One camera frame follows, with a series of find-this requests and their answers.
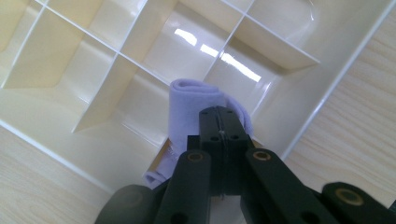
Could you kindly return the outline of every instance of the lavender fabric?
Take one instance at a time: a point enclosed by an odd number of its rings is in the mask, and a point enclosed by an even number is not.
[[[187,136],[199,134],[199,112],[216,105],[232,109],[238,115],[245,131],[252,135],[253,128],[246,109],[219,88],[192,79],[177,79],[171,83],[168,121],[171,144],[163,153],[156,170],[143,175],[150,188],[156,188],[172,176],[178,157],[187,150]]]

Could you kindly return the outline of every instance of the wood grain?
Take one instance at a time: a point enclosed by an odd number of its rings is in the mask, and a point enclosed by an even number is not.
[[[0,223],[93,223],[109,194],[0,127]]]
[[[287,158],[307,186],[344,181],[396,200],[395,34],[393,10]]]

